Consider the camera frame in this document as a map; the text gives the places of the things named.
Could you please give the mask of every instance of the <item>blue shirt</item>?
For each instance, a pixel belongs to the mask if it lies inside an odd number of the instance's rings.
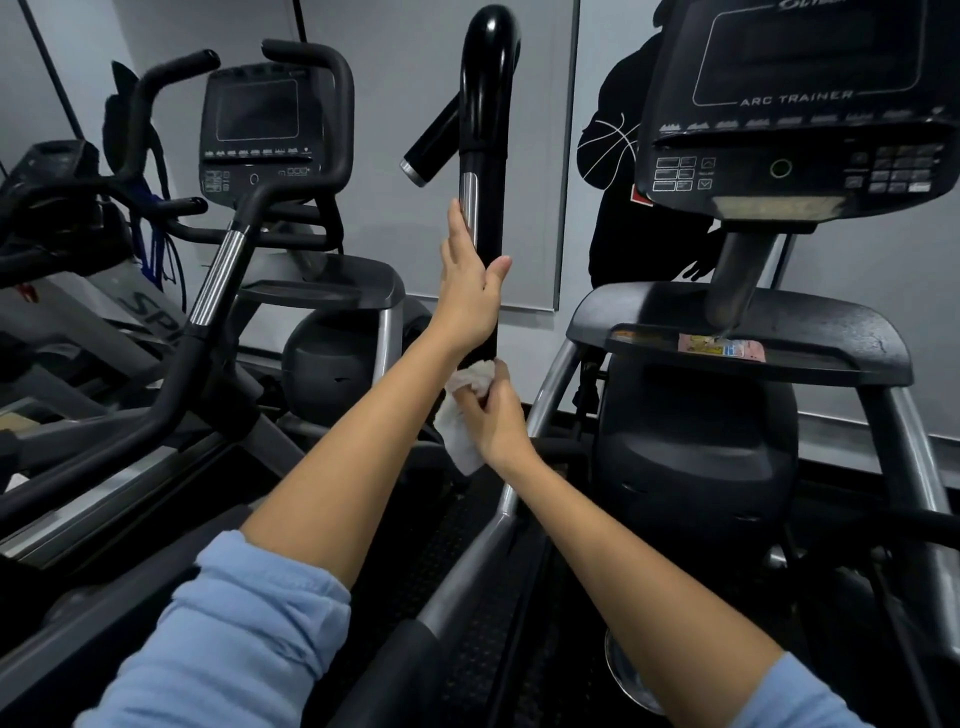
[[[77,728],[297,728],[314,683],[347,638],[350,595],[327,571],[218,536],[143,648]],[[862,728],[792,655],[767,673],[731,728]]]

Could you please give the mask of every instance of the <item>keypad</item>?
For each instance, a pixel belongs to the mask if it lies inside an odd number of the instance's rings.
[[[897,147],[878,147],[870,174],[870,194],[901,195],[908,192],[925,193],[932,189],[933,170],[937,155],[944,151],[943,144],[904,144]],[[864,159],[864,153],[851,154],[851,163],[856,165]],[[869,166],[869,154],[866,162]],[[845,186],[852,187],[847,177]]]

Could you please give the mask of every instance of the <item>hand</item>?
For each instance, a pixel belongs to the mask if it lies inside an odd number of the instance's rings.
[[[520,397],[510,383],[506,364],[496,360],[496,374],[484,406],[469,387],[458,389],[453,397],[464,413],[477,449],[501,477],[510,480],[511,474],[525,463],[537,461],[537,452],[527,436]]]
[[[450,236],[440,248],[444,275],[430,328],[457,353],[465,355],[483,344],[496,327],[500,286],[512,261],[502,255],[484,269],[456,200],[446,211],[446,221]]]

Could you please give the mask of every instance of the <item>button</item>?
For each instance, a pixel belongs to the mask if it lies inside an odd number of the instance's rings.
[[[778,159],[770,165],[770,176],[777,180],[789,177],[791,172],[793,172],[793,162],[789,159]]]

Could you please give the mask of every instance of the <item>forearm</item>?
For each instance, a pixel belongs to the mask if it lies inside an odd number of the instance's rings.
[[[352,586],[403,461],[459,359],[429,328],[247,520],[248,541]]]
[[[507,476],[681,728],[722,728],[783,651],[539,459]]]

